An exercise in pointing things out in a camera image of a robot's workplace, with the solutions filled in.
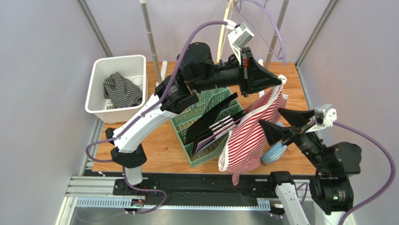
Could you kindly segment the left rack pole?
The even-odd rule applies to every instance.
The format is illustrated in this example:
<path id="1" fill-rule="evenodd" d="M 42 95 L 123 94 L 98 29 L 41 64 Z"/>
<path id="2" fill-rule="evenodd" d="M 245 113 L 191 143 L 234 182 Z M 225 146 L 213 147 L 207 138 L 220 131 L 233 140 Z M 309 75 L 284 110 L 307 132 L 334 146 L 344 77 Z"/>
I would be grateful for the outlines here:
<path id="1" fill-rule="evenodd" d="M 153 32 L 152 32 L 152 28 L 151 28 L 151 23 L 150 23 L 150 18 L 149 18 L 149 13 L 148 13 L 148 7 L 147 7 L 147 1 L 146 0 L 139 0 L 139 2 L 140 2 L 140 5 L 141 5 L 143 17 L 144 17 L 146 32 L 147 32 L 147 36 L 148 36 L 148 42 L 149 42 L 151 55 L 152 55 L 152 59 L 153 59 L 154 67 L 155 67 L 155 75 L 156 75 L 156 78 L 157 78 L 156 83 L 160 84 L 163 81 L 163 79 L 162 79 L 162 76 L 161 76 L 161 70 L 159 68 L 159 60 L 158 60 L 158 57 L 157 57 L 155 41 L 154 41 Z"/>

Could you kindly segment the left white rack foot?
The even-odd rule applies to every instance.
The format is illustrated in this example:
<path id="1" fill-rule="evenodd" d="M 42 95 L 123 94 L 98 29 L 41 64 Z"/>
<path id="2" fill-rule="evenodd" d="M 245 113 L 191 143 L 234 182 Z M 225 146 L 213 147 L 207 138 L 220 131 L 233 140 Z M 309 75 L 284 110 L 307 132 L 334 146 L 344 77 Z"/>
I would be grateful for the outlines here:
<path id="1" fill-rule="evenodd" d="M 155 86 L 158 86 L 166 78 L 168 62 L 166 60 L 162 61 L 162 63 L 155 61 L 154 67 L 155 67 L 155 78 L 156 78 Z"/>

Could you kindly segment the white plastic basket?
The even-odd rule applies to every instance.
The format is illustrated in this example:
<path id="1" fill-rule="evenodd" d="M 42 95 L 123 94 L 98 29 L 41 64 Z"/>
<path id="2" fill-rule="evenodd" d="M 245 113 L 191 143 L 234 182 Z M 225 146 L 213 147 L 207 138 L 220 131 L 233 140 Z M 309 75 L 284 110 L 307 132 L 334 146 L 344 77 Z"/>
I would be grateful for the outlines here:
<path id="1" fill-rule="evenodd" d="M 107 124 L 130 120 L 148 100 L 146 66 L 146 57 L 139 54 L 102 58 L 95 61 L 86 97 L 86 112 L 94 114 Z M 116 72 L 140 88 L 142 101 L 139 105 L 116 108 L 110 99 L 105 98 L 104 81 Z"/>

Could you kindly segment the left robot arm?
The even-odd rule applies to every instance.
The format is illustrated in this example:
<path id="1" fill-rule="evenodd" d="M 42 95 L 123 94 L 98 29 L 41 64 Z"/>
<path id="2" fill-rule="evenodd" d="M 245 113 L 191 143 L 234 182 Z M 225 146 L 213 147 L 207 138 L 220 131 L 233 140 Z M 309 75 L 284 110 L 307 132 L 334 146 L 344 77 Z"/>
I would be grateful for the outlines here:
<path id="1" fill-rule="evenodd" d="M 243 96 L 282 84 L 282 79 L 260 65 L 251 49 L 241 56 L 215 63 L 210 47 L 195 42 L 178 55 L 172 75 L 160 83 L 145 105 L 122 127 L 109 128 L 106 138 L 113 144 L 112 161 L 121 165 L 132 186 L 142 182 L 142 166 L 147 161 L 142 141 L 164 122 L 198 103 L 198 94 L 206 90 L 238 86 Z"/>

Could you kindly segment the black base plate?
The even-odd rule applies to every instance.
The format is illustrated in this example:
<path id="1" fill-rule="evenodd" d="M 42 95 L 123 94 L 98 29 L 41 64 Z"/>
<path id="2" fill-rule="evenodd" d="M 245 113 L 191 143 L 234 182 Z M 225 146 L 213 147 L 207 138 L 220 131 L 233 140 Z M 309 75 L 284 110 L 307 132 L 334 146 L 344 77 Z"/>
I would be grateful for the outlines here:
<path id="1" fill-rule="evenodd" d="M 244 175 L 237 186 L 231 177 L 222 174 L 145 173 L 137 190 L 124 179 L 116 179 L 112 195 L 144 198 L 146 204 L 158 204 L 167 194 L 164 206 L 251 207 L 258 199 L 276 200 L 268 175 Z"/>

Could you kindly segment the green plastic file organizer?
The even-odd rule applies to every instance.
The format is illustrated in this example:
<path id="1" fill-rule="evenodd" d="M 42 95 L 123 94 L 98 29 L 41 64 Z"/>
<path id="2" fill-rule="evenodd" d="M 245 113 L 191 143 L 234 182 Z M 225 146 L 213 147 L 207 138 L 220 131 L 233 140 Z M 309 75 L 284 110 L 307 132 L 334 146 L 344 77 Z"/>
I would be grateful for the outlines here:
<path id="1" fill-rule="evenodd" d="M 188 107 L 180 115 L 171 119 L 171 123 L 177 134 L 180 145 L 192 168 L 219 157 L 227 142 L 228 133 L 226 133 L 225 136 L 221 137 L 221 139 L 216 141 L 214 144 L 204 149 L 198 155 L 192 156 L 192 144 L 185 145 L 187 128 L 192 125 L 196 119 L 200 118 L 203 113 L 215 106 L 218 102 L 221 102 L 222 98 L 226 98 L 231 93 L 232 92 L 229 88 L 218 88 L 214 90 L 203 91 L 197 95 L 199 98 L 197 103 Z"/>

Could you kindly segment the black folder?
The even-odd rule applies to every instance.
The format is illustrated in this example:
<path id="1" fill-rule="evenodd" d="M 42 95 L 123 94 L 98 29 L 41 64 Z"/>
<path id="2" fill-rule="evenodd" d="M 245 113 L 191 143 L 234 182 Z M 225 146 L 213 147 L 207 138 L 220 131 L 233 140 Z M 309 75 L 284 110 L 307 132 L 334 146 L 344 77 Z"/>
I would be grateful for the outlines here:
<path id="1" fill-rule="evenodd" d="M 237 93 L 231 93 L 226 98 L 222 98 L 221 102 L 218 102 L 215 106 L 211 107 L 208 111 L 203 113 L 200 118 L 196 119 L 196 121 L 193 122 L 193 124 L 187 128 L 186 135 L 185 135 L 185 145 L 192 144 L 191 154 L 192 154 L 192 150 L 193 150 L 194 138 L 197 135 L 201 134 L 209 126 L 211 126 L 214 123 L 216 123 L 217 121 L 227 117 L 228 115 L 233 116 L 236 113 L 240 113 L 240 112 L 244 111 L 242 109 L 242 107 L 240 106 L 240 104 L 237 103 L 237 100 L 236 100 L 237 98 L 238 98 Z"/>

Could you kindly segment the red white striped tank top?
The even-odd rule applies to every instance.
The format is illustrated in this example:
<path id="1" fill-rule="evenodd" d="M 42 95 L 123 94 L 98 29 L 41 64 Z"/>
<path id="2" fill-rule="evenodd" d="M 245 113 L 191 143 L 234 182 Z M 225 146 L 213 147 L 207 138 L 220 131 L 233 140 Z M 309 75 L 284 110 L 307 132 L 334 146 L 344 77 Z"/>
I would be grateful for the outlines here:
<path id="1" fill-rule="evenodd" d="M 288 95 L 283 93 L 287 82 L 284 75 L 278 78 L 282 84 L 273 87 L 266 94 L 247 106 L 246 115 L 228 133 L 227 142 L 218 159 L 219 171 L 232 174 L 232 185 L 239 184 L 240 174 L 257 169 L 261 165 L 266 136 L 259 121 L 276 124 L 281 114 L 278 109 L 285 108 Z"/>

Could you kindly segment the aluminium frame rail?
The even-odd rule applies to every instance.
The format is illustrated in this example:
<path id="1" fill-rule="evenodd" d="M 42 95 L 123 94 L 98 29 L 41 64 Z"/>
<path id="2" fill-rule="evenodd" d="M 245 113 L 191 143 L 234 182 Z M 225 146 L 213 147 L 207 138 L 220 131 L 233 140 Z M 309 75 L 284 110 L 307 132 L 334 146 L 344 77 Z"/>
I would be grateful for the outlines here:
<path id="1" fill-rule="evenodd" d="M 282 210 L 266 175 L 245 175 L 233 186 L 227 175 L 146 173 L 131 189 L 120 173 L 73 176 L 56 223 L 72 221 L 77 206 L 126 209 L 180 210 Z"/>

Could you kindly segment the purple plastic hanger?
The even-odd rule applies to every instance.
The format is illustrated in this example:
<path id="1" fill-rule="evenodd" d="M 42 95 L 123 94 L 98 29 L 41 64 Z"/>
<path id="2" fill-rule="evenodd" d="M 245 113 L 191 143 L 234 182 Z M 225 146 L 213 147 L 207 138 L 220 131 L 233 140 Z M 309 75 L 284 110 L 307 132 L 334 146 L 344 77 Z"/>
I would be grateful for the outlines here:
<path id="1" fill-rule="evenodd" d="M 266 39 L 265 39 L 265 38 L 260 34 L 260 32 L 256 29 L 256 27 L 250 22 L 250 20 L 247 19 L 247 18 L 242 14 L 242 7 L 243 7 L 242 4 L 243 4 L 244 2 L 249 2 L 249 3 L 253 4 L 253 5 L 255 5 L 257 8 L 259 8 L 259 9 L 262 11 L 262 13 L 265 15 L 267 22 L 272 26 L 272 28 L 273 28 L 272 21 L 275 21 L 274 18 L 273 18 L 273 16 L 272 16 L 271 13 L 266 9 L 266 5 L 265 5 L 265 4 L 261 4 L 261 3 L 258 2 L 257 0 L 236 0 L 235 3 L 234 3 L 234 8 L 235 8 L 236 12 L 237 12 L 246 22 L 248 22 L 248 23 L 250 24 L 251 27 L 254 28 L 255 32 L 260 36 L 260 38 L 262 39 L 262 41 L 264 42 L 264 44 L 265 44 L 267 47 L 269 47 L 269 45 L 270 45 L 271 42 L 270 42 L 270 43 L 267 42 Z"/>

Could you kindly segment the pink booklets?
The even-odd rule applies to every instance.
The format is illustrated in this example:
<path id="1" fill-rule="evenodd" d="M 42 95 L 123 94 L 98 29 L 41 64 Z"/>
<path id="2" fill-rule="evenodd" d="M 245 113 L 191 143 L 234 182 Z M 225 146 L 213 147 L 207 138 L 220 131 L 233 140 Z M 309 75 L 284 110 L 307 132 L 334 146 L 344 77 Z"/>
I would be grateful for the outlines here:
<path id="1" fill-rule="evenodd" d="M 194 156 L 197 155 L 200 151 L 214 143 L 218 138 L 231 131 L 245 115 L 246 113 L 244 111 L 236 113 L 233 116 L 228 115 L 209 126 L 204 132 L 194 138 L 192 154 Z"/>

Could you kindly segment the black white striped tank top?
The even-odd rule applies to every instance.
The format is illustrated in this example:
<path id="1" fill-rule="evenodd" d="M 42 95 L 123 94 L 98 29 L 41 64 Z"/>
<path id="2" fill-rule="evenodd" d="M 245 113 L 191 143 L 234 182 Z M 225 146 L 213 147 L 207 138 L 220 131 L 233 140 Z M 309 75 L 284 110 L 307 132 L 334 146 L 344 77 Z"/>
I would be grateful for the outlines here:
<path id="1" fill-rule="evenodd" d="M 117 109 L 139 106 L 143 101 L 143 93 L 139 86 L 119 72 L 111 74 L 104 80 L 103 93 Z"/>

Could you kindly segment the blue headphones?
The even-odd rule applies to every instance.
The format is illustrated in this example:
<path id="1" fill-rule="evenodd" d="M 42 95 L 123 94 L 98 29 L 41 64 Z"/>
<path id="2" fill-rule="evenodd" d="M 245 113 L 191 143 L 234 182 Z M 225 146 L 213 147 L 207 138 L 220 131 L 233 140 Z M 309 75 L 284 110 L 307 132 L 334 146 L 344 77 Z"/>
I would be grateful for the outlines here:
<path id="1" fill-rule="evenodd" d="M 266 130 L 264 128 L 265 122 L 266 122 L 265 120 L 261 120 L 259 123 L 263 129 L 264 134 L 266 135 Z M 267 136 L 265 136 L 265 137 L 266 137 L 266 142 L 268 143 L 270 148 L 263 154 L 261 161 L 263 163 L 265 163 L 266 165 L 270 165 L 270 164 L 276 162 L 278 159 L 280 159 L 288 147 L 287 147 L 287 145 L 283 145 L 281 142 L 277 142 L 272 145 L 269 143 Z"/>

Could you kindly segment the cream wooden hanger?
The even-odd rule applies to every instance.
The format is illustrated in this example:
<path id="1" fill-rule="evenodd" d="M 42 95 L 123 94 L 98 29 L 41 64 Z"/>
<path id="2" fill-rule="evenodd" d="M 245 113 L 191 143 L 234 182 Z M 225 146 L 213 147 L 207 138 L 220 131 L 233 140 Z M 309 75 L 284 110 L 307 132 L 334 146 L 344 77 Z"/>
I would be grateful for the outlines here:
<path id="1" fill-rule="evenodd" d="M 225 13 L 223 16 L 223 20 L 230 20 L 232 15 L 233 15 L 233 7 L 234 7 L 234 0 L 229 0 L 225 9 Z M 225 40 L 227 37 L 227 34 L 225 33 L 225 26 L 221 26 L 220 30 L 220 36 L 219 36 L 219 42 L 218 42 L 218 48 L 217 48 L 217 58 L 216 60 L 219 61 L 222 59 L 222 52 L 225 44 Z"/>

